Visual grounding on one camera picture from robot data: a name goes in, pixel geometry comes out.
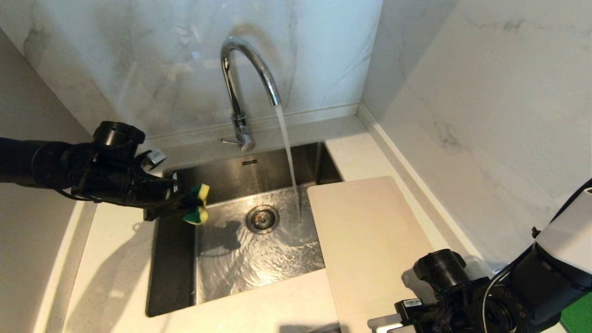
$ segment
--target white countertop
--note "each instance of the white countertop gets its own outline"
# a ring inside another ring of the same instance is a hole
[[[448,247],[355,116],[288,128],[291,145],[324,140],[343,179],[392,176],[430,243]],[[241,153],[218,142],[167,149],[166,168],[203,164],[283,147],[279,130],[255,133]],[[154,223],[140,209],[98,206],[72,291],[64,332],[306,332],[337,321],[326,271],[148,318],[145,315]]]

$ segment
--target sink basin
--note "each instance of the sink basin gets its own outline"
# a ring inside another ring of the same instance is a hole
[[[342,181],[321,142],[292,148],[297,190],[284,149],[176,173],[181,190],[208,184],[209,219],[184,210],[156,222],[146,313],[156,316],[324,268],[307,188]]]

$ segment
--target wall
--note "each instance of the wall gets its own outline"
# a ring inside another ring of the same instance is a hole
[[[83,142],[90,135],[0,30],[0,136]],[[0,184],[0,331],[30,332],[75,202]]]
[[[382,0],[0,0],[0,27],[89,132],[121,120],[148,137],[230,125],[220,69],[229,35],[248,39],[284,111],[361,100]],[[249,117],[274,115],[237,56]]]
[[[363,105],[490,268],[591,177],[586,0],[385,1]]]

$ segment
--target cutting board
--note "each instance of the cutting board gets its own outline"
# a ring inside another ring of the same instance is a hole
[[[416,297],[402,276],[434,249],[391,177],[314,186],[308,196],[342,331],[368,333],[367,320]]]

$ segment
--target faucet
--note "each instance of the faucet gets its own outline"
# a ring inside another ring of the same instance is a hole
[[[230,53],[233,50],[238,50],[243,53],[253,64],[261,81],[263,81],[263,86],[265,91],[267,92],[267,96],[269,97],[269,102],[272,105],[279,105],[279,91],[278,88],[275,86],[275,81],[267,65],[261,59],[261,56],[255,50],[255,48],[249,44],[248,41],[242,39],[241,37],[228,37],[222,44],[222,48],[220,49],[220,62],[222,64],[222,72],[224,73],[224,79],[226,80],[226,88],[228,88],[228,95],[230,96],[230,102],[232,103],[232,123],[234,125],[234,132],[236,133],[236,138],[229,138],[229,139],[222,139],[221,141],[224,143],[234,143],[240,147],[240,150],[245,152],[253,149],[255,146],[255,141],[249,132],[249,128],[247,127],[247,120],[244,111],[240,108],[239,98],[234,87],[234,81],[232,78],[232,74],[230,73]]]

